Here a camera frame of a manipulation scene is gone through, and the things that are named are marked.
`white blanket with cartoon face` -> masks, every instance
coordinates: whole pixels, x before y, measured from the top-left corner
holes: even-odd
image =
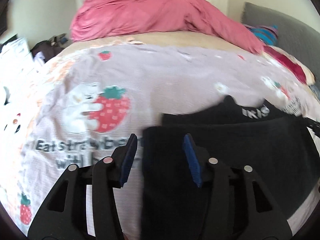
[[[159,125],[161,113],[199,111],[218,104],[225,95],[243,106],[257,106],[264,99],[280,109],[294,105],[295,113],[320,120],[317,100],[291,72],[247,52],[154,45],[87,50],[45,97],[22,150],[20,184],[28,214],[36,214],[69,164],[92,165],[135,133],[139,138],[136,158],[124,188],[115,189],[115,199],[124,233],[130,240],[138,239],[142,130]],[[319,200],[315,193],[310,198]],[[90,191],[87,200],[88,231],[94,234]],[[305,208],[289,221],[293,232],[301,225],[297,217],[306,219],[303,214]]]

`silver screw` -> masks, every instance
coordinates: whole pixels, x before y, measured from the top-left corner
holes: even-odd
[[[218,163],[218,160],[216,158],[210,158],[209,159],[209,163],[211,164],[217,164]]]
[[[251,171],[253,171],[253,168],[249,165],[246,165],[246,166],[244,166],[244,170],[247,172],[251,172]]]
[[[69,171],[75,171],[77,169],[77,165],[75,164],[71,164],[69,167],[68,167],[68,170]]]
[[[105,157],[105,158],[103,159],[103,162],[104,162],[104,163],[112,163],[112,162],[113,162],[113,159],[112,159],[111,157]]]

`rumpled pink comforter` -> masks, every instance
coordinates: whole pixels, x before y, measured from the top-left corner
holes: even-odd
[[[262,42],[206,0],[85,0],[71,23],[73,41],[149,32],[215,35],[252,53]]]

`striped pillow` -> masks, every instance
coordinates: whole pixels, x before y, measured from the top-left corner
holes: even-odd
[[[276,25],[273,26],[258,26],[252,27],[249,25],[245,25],[247,29],[249,29],[256,37],[263,41],[266,45],[274,46],[278,40],[278,27]]]

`upholstered headboard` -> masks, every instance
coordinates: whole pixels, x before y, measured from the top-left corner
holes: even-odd
[[[278,11],[245,3],[242,23],[251,26],[277,25],[277,46],[306,65],[320,87],[320,33],[305,23]]]

